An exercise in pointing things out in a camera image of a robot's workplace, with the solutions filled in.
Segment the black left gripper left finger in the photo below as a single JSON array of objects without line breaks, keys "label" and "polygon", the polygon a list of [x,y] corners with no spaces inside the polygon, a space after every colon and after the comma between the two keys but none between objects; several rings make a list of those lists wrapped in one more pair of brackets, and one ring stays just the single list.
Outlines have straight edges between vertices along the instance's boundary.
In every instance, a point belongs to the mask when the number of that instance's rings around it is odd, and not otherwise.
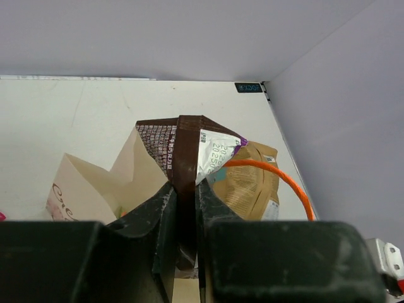
[{"label": "black left gripper left finger", "polygon": [[1,223],[2,302],[170,302],[176,193],[165,184],[122,218]]}]

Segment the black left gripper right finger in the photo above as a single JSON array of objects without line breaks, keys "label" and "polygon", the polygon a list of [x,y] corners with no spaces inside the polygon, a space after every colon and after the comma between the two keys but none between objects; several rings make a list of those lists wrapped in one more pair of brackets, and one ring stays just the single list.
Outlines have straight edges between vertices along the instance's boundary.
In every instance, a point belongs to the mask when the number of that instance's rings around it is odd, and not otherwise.
[{"label": "black left gripper right finger", "polygon": [[195,193],[201,302],[384,302],[364,239],[343,222],[245,221]]}]

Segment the brown chocolate bar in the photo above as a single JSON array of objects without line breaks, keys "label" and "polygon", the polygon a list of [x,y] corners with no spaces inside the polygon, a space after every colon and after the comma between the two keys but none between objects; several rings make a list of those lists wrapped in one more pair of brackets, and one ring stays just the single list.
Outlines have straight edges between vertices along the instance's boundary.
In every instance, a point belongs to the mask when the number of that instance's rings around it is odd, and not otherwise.
[{"label": "brown chocolate bar", "polygon": [[136,130],[177,194],[177,268],[196,265],[196,186],[220,170],[247,140],[205,116],[140,120]]}]

